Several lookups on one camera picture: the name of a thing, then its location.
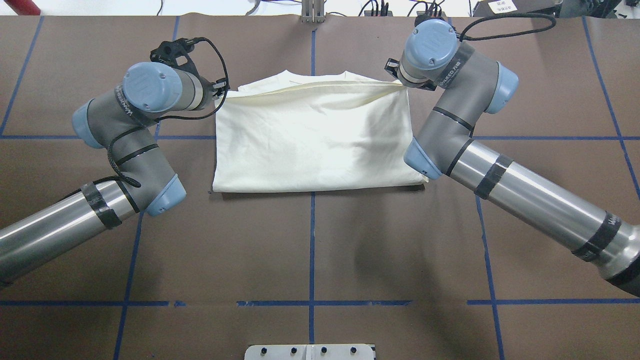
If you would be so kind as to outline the left silver-grey robot arm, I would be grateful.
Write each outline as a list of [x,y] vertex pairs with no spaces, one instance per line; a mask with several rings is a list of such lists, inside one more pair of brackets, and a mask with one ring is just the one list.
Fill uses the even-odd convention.
[[1,230],[1,288],[136,215],[162,215],[183,202],[185,186],[153,128],[212,117],[229,90],[226,60],[214,42],[178,38],[160,43],[110,91],[75,110],[75,135],[102,153],[110,172]]

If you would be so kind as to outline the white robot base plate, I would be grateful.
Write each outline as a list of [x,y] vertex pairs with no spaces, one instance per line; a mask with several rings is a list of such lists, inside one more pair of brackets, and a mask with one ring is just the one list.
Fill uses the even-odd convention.
[[245,360],[376,360],[374,345],[365,343],[256,344],[247,347]]

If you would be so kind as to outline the right silver-grey robot arm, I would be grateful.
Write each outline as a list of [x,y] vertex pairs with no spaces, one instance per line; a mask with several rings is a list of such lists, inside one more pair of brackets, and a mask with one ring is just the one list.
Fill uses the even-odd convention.
[[417,20],[400,59],[385,70],[402,85],[443,93],[403,160],[430,180],[447,176],[594,265],[612,286],[638,297],[639,226],[478,141],[483,114],[496,114],[519,86],[516,73],[471,46],[446,20]]

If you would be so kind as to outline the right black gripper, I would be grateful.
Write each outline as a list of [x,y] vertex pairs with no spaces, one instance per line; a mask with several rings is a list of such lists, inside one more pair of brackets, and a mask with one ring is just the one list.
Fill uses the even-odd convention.
[[437,85],[430,79],[419,80],[418,82],[406,79],[400,71],[400,62],[397,59],[388,58],[384,65],[384,70],[405,87],[423,91],[435,91],[437,89]]

